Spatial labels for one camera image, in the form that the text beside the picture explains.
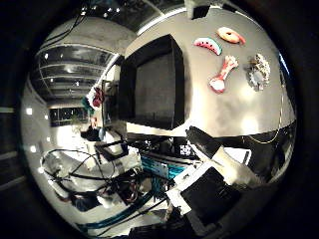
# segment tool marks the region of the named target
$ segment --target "ceiling light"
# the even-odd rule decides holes
[[[32,115],[32,108],[26,108],[26,113],[27,113],[27,115],[31,116]]]
[[[30,146],[30,151],[31,152],[36,152],[37,151],[36,146],[35,145]]]

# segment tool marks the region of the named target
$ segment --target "toy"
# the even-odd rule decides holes
[[[234,30],[227,27],[218,28],[217,34],[221,39],[230,43],[241,43],[241,44],[246,43],[246,40],[243,37],[241,37]]]
[[[257,91],[262,91],[269,84],[269,63],[261,54],[257,54],[250,64],[249,82]]]
[[[207,48],[210,51],[213,51],[217,56],[221,54],[221,47],[214,40],[210,38],[197,38],[194,42],[194,45],[198,47]]]
[[[226,56],[222,65],[220,73],[209,81],[211,88],[218,94],[223,93],[225,90],[225,79],[229,72],[238,67],[238,62],[233,56]]]

